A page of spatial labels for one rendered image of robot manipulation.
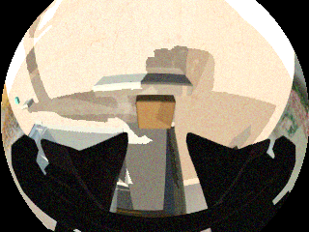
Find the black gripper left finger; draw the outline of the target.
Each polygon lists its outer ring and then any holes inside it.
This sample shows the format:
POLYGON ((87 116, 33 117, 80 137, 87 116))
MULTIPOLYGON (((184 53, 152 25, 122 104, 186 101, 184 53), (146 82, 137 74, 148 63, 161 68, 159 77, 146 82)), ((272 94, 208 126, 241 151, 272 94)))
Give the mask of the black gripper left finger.
POLYGON ((77 151, 65 144, 42 139, 47 162, 69 171, 100 209, 109 212, 127 150, 127 132, 77 151))

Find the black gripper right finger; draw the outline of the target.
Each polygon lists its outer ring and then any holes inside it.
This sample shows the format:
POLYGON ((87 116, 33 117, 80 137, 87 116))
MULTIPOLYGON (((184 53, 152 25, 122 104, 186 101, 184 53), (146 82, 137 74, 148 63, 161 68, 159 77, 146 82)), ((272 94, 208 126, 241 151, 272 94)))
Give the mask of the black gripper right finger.
POLYGON ((187 132, 185 143, 206 204, 208 208, 212 208, 223 204, 221 198, 224 198, 239 180, 239 175, 247 163, 269 150, 270 139, 235 150, 202 138, 194 132, 187 132))

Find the small teal block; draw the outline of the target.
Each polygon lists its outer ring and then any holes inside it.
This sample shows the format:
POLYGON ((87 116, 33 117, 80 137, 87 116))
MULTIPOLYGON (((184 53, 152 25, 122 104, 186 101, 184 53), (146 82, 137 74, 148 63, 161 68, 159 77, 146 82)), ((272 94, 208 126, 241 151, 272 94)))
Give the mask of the small teal block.
POLYGON ((15 97, 14 99, 15 99, 15 104, 19 104, 19 102, 20 102, 19 97, 15 97))

